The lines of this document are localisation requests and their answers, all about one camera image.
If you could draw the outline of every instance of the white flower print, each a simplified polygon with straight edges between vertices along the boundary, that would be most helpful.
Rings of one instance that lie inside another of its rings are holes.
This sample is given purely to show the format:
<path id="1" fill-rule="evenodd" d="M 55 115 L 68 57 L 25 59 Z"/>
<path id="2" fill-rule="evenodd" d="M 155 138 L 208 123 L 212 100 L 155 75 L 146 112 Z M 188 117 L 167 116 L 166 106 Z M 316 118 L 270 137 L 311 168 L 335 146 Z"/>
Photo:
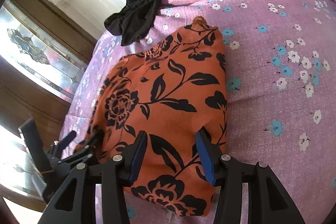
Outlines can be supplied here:
<path id="1" fill-rule="evenodd" d="M 287 46 L 290 48 L 294 48 L 294 43 L 292 40 L 286 40 Z"/>
<path id="2" fill-rule="evenodd" d="M 319 55 L 319 53 L 318 53 L 317 51 L 313 51 L 313 57 L 315 57 L 315 58 L 319 58 L 320 55 Z"/>
<path id="3" fill-rule="evenodd" d="M 308 72 L 306 70 L 300 70 L 300 79 L 303 81 L 303 83 L 307 83 L 308 81 Z"/>
<path id="4" fill-rule="evenodd" d="M 299 146 L 300 151 L 306 151 L 307 147 L 309 146 L 310 139 L 306 136 L 306 133 L 300 135 Z"/>
<path id="5" fill-rule="evenodd" d="M 305 69 L 310 69 L 311 68 L 311 62 L 309 61 L 309 58 L 308 57 L 303 57 L 302 58 L 302 66 L 305 68 Z"/>
<path id="6" fill-rule="evenodd" d="M 302 28 L 299 24 L 295 24 L 294 28 L 297 29 L 298 31 L 302 31 Z"/>
<path id="7" fill-rule="evenodd" d="M 322 63 L 322 65 L 323 65 L 323 67 L 324 67 L 327 71 L 330 70 L 330 66 L 329 66 L 329 63 L 328 63 L 327 60 L 324 60 L 323 63 Z"/>
<path id="8" fill-rule="evenodd" d="M 295 51 L 288 52 L 288 59 L 291 60 L 293 63 L 300 63 L 300 56 Z"/>
<path id="9" fill-rule="evenodd" d="M 307 95 L 307 98 L 312 97 L 313 93 L 314 93 L 314 87 L 313 87 L 313 85 L 310 82 L 308 82 L 308 84 L 306 85 L 306 95 Z"/>
<path id="10" fill-rule="evenodd" d="M 279 88 L 279 90 L 285 89 L 286 85 L 287 85 L 286 78 L 283 78 L 283 77 L 280 77 L 276 83 L 276 86 Z"/>
<path id="11" fill-rule="evenodd" d="M 91 107 L 94 107 L 95 104 L 96 104 L 97 100 L 96 99 L 93 99 L 92 102 L 91 102 Z"/>
<path id="12" fill-rule="evenodd" d="M 232 50 L 236 50 L 236 49 L 238 49 L 238 48 L 239 48 L 239 42 L 237 42 L 237 41 L 232 41 L 232 42 L 230 43 L 230 48 L 231 48 Z"/>
<path id="13" fill-rule="evenodd" d="M 273 13 L 276 13 L 278 11 L 278 9 L 274 7 L 269 7 L 268 9 Z"/>
<path id="14" fill-rule="evenodd" d="M 299 37 L 299 38 L 297 39 L 297 42 L 298 42 L 298 44 L 300 44 L 301 46 L 305 46 L 305 45 L 306 45 L 306 42 L 305 42 L 301 37 Z"/>
<path id="15" fill-rule="evenodd" d="M 322 22 L 318 18 L 314 17 L 314 20 L 316 21 L 316 23 L 322 24 Z"/>
<path id="16" fill-rule="evenodd" d="M 313 117 L 313 121 L 314 121 L 314 123 L 319 124 L 321 118 L 322 118 L 322 113 L 321 113 L 321 110 L 318 109 L 318 110 L 316 110 L 315 113 L 314 113 L 314 117 Z"/>
<path id="17" fill-rule="evenodd" d="M 213 4 L 212 5 L 212 8 L 214 9 L 214 10 L 219 10 L 220 8 L 221 8 L 221 6 L 219 5 L 219 4 Z"/>

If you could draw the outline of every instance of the wooden panel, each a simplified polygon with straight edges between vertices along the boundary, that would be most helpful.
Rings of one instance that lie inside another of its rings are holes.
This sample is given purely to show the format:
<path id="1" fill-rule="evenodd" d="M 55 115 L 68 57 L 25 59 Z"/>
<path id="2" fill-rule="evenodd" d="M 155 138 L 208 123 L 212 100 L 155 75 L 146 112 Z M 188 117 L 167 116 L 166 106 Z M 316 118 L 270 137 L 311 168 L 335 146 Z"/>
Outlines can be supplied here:
<path id="1" fill-rule="evenodd" d="M 41 0 L 10 1 L 62 46 L 86 64 L 89 63 L 95 44 L 50 9 L 46 3 Z"/>
<path id="2" fill-rule="evenodd" d="M 35 119 L 44 145 L 58 139 L 70 103 L 40 87 L 0 56 L 0 123 L 18 135 L 17 128 Z"/>

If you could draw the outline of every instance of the orange floral garment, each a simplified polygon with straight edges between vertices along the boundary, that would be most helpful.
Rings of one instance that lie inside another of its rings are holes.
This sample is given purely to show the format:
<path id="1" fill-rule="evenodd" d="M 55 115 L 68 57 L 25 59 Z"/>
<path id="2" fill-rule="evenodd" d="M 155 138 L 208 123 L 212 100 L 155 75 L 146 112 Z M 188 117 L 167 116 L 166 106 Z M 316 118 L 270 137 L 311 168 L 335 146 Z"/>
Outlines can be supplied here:
<path id="1" fill-rule="evenodd" d="M 121 154 L 139 131 L 148 146 L 139 178 L 125 191 L 180 216 L 205 216 L 214 188 L 195 145 L 203 126 L 222 151 L 226 143 L 225 56 L 221 32 L 202 17 L 152 49 L 123 57 L 108 74 L 89 137 L 104 131 L 100 162 Z"/>

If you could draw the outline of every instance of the blue gripper pad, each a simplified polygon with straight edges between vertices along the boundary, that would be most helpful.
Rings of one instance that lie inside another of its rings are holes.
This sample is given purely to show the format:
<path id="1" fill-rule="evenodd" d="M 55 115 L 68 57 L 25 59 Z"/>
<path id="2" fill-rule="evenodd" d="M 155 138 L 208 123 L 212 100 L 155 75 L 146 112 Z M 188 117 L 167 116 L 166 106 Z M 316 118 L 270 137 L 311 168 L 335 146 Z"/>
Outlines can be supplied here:
<path id="1" fill-rule="evenodd" d="M 201 159 L 205 178 L 212 186 L 214 186 L 216 182 L 214 166 L 199 132 L 196 133 L 196 148 L 199 154 L 199 158 Z"/>

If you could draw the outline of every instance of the blue flower print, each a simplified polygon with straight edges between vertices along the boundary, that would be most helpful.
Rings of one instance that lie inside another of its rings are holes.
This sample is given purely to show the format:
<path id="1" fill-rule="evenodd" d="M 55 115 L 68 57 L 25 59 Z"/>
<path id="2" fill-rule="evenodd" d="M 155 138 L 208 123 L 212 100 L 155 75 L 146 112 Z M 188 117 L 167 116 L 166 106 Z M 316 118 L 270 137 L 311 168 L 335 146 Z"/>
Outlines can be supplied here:
<path id="1" fill-rule="evenodd" d="M 226 37 L 231 37 L 231 36 L 233 36 L 234 33 L 233 33 L 233 30 L 231 30 L 231 29 L 225 29 L 225 30 L 222 31 L 222 34 Z"/>
<path id="2" fill-rule="evenodd" d="M 230 40 L 227 37 L 223 37 L 223 43 L 224 45 L 227 45 L 230 43 Z"/>
<path id="3" fill-rule="evenodd" d="M 321 64 L 320 60 L 318 60 L 317 58 L 314 59 L 314 65 L 315 65 L 315 68 L 316 68 L 317 71 L 322 70 L 322 64 Z"/>
<path id="4" fill-rule="evenodd" d="M 279 136 L 282 133 L 282 125 L 280 121 L 273 120 L 270 126 L 270 130 L 274 136 Z"/>
<path id="5" fill-rule="evenodd" d="M 134 218 L 137 216 L 133 207 L 127 207 L 127 214 L 129 218 Z"/>
<path id="6" fill-rule="evenodd" d="M 314 72 L 313 73 L 313 84 L 319 85 L 319 83 L 320 83 L 319 75 L 317 74 L 317 72 Z"/>
<path id="7" fill-rule="evenodd" d="M 336 188 L 336 177 L 333 178 L 331 182 L 331 187 Z"/>
<path id="8" fill-rule="evenodd" d="M 229 80 L 226 84 L 227 90 L 239 90 L 241 80 L 237 77 L 233 77 L 231 80 Z"/>
<path id="9" fill-rule="evenodd" d="M 265 25 L 261 25 L 261 26 L 259 26 L 259 27 L 258 27 L 258 31 L 259 31 L 259 32 L 266 32 L 266 31 L 267 31 L 267 26 L 265 26 Z"/>
<path id="10" fill-rule="evenodd" d="M 286 54 L 286 48 L 284 46 L 277 46 L 276 51 L 280 56 L 283 56 Z"/>
<path id="11" fill-rule="evenodd" d="M 225 11 L 225 12 L 231 12 L 231 11 L 232 11 L 232 8 L 226 6 L 226 7 L 224 7 L 223 12 L 224 12 L 224 11 Z"/>
<path id="12" fill-rule="evenodd" d="M 292 75 L 292 69 L 290 68 L 290 67 L 288 67 L 288 66 L 282 66 L 281 67 L 281 72 L 282 72 L 282 74 L 283 75 L 285 75 L 285 76 L 291 76 Z"/>
<path id="13" fill-rule="evenodd" d="M 273 65 L 275 65 L 275 67 L 280 67 L 280 65 L 281 65 L 281 60 L 280 60 L 279 57 L 277 57 L 277 56 L 273 56 L 273 57 L 272 57 L 272 63 L 273 63 Z"/>

